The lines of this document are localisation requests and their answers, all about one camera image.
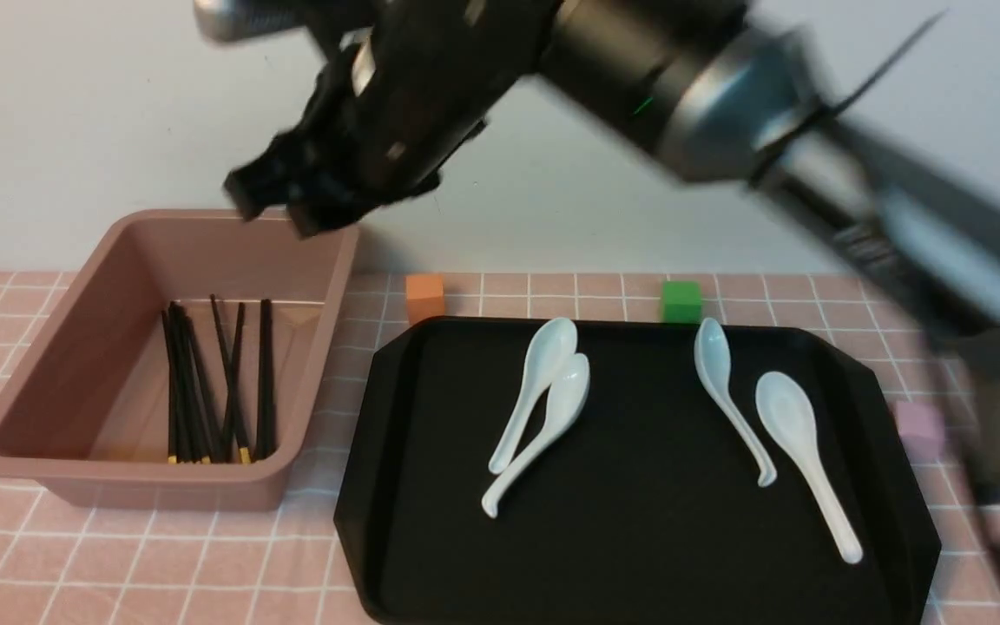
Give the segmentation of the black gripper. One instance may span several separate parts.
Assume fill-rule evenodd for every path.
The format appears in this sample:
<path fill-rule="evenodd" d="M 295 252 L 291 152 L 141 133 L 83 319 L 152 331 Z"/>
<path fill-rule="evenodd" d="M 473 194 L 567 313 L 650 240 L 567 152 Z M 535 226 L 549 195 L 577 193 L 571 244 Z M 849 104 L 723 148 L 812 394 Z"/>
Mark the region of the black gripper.
<path fill-rule="evenodd" d="M 234 168 L 243 221 L 288 206 L 301 239 L 428 194 L 497 100 L 535 72 L 556 1 L 393 1 L 328 56 L 295 126 Z"/>

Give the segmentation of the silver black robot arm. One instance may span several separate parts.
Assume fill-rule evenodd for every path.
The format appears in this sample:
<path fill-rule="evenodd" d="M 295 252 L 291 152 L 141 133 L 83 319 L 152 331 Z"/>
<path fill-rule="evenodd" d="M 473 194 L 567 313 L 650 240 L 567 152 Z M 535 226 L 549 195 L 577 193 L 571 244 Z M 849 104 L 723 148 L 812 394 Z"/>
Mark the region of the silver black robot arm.
<path fill-rule="evenodd" d="M 972 501 L 1000 503 L 1000 207 L 844 119 L 800 32 L 747 1 L 194 1 L 227 46 L 310 33 L 326 57 L 300 120 L 223 183 L 242 219 L 303 238 L 439 186 L 442 166 L 540 76 L 684 183 L 742 183 L 906 313 L 970 375 L 977 432 L 950 439 Z M 1000 578 L 1000 543 L 977 516 Z"/>

